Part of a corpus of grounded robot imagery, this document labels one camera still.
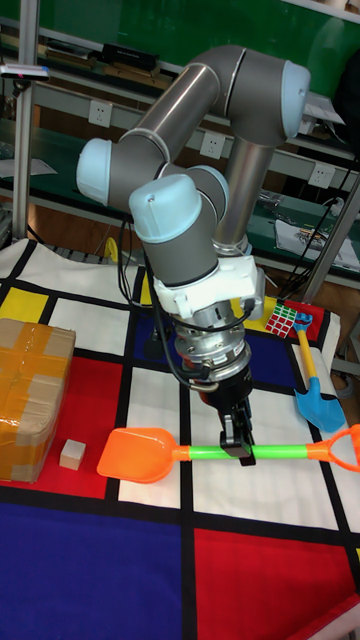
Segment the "light blue joint cap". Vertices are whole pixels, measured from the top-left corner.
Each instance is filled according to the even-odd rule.
[[[94,138],[83,148],[76,169],[76,184],[88,198],[105,206],[109,199],[111,140]]]
[[[136,189],[129,207],[140,240],[159,244],[177,238],[194,224],[201,211],[201,196],[189,176],[177,174]]]
[[[310,85],[310,72],[287,60],[281,83],[281,113],[285,134],[295,138],[298,134],[306,97]]]
[[[221,188],[222,188],[222,190],[224,192],[224,197],[225,197],[225,210],[224,210],[224,215],[225,215],[226,210],[227,210],[227,206],[228,206],[228,203],[229,203],[229,185],[228,185],[228,182],[227,182],[225,176],[222,173],[220,173],[220,171],[218,171],[214,167],[209,167],[209,165],[207,165],[207,164],[196,164],[194,167],[191,167],[191,168],[192,169],[203,169],[204,171],[208,171],[220,183],[220,186],[221,186]]]

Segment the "small beige cube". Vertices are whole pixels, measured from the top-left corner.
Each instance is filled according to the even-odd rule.
[[[60,467],[77,471],[84,457],[86,444],[76,440],[66,440],[60,455]]]

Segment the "orange toy shovel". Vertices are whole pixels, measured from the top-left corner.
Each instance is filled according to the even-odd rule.
[[[333,444],[344,436],[351,437],[357,465],[340,460],[331,451]],[[334,462],[349,471],[360,472],[360,424],[340,431],[329,440],[314,444],[253,445],[252,451],[256,459],[309,458]],[[234,460],[218,446],[179,446],[165,429],[114,429],[105,445],[97,471],[110,478],[149,483],[164,478],[171,471],[175,460],[209,459]]]

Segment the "green shovel handle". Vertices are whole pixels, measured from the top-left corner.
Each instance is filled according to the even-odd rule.
[[[252,452],[256,459],[307,458],[304,444],[257,444]],[[221,447],[189,447],[190,460],[225,460],[232,458]]]

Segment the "yellow shovel handle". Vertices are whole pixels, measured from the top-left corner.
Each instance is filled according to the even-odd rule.
[[[298,331],[298,337],[299,337],[302,354],[304,356],[308,376],[309,378],[313,378],[314,376],[317,376],[317,373],[316,373],[314,361],[312,359],[308,339],[306,337],[306,332],[300,329],[300,331]]]

